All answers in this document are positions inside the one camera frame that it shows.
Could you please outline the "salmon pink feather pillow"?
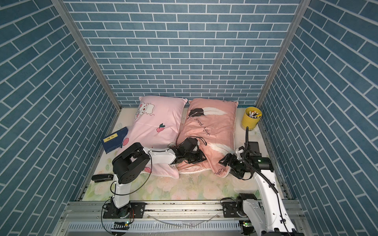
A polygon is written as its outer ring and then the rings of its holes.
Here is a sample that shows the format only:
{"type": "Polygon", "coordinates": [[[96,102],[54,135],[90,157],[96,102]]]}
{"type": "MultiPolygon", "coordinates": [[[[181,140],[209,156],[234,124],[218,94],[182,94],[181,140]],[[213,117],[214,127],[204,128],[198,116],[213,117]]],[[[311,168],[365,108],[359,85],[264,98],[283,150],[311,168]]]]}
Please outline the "salmon pink feather pillow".
{"type": "Polygon", "coordinates": [[[185,122],[177,138],[177,144],[188,137],[202,137],[207,145],[199,147],[207,160],[198,164],[182,162],[177,169],[180,174],[194,174],[211,170],[217,177],[224,178],[230,168],[219,163],[228,153],[234,153],[234,132],[238,102],[195,98],[190,101],[185,122]]]}

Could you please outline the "light pink cartoon pillow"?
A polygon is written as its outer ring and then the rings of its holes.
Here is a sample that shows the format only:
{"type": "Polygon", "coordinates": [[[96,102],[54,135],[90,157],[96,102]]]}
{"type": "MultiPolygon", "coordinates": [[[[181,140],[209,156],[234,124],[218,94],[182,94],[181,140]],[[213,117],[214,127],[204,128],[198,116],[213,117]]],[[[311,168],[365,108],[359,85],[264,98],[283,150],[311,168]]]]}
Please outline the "light pink cartoon pillow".
{"type": "Polygon", "coordinates": [[[145,148],[166,149],[176,144],[182,120],[185,98],[144,96],[125,136],[118,154],[134,143],[145,148]]]}

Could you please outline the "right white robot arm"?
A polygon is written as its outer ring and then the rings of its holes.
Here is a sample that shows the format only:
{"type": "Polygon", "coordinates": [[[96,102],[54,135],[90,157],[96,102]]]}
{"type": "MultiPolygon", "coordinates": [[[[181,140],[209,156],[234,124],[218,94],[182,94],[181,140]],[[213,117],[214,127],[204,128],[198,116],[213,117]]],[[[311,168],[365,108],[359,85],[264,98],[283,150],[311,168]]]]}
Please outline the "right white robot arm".
{"type": "Polygon", "coordinates": [[[302,236],[292,223],[279,191],[276,174],[268,157],[255,149],[257,142],[246,141],[234,154],[227,154],[219,163],[230,168],[239,180],[256,181],[260,200],[254,194],[240,193],[235,207],[238,215],[247,217],[257,236],[302,236]]]}

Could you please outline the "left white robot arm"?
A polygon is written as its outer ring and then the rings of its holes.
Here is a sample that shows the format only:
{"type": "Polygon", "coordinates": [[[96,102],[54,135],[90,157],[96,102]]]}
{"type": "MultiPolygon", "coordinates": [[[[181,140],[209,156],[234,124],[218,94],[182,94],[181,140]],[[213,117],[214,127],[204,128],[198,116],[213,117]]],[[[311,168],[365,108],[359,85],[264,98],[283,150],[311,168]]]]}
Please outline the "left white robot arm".
{"type": "Polygon", "coordinates": [[[130,208],[130,195],[133,193],[131,184],[148,165],[152,170],[157,164],[198,164],[206,159],[198,139],[193,137],[185,139],[178,146],[163,149],[147,148],[140,143],[134,143],[112,161],[115,174],[112,203],[116,209],[130,208]]]}

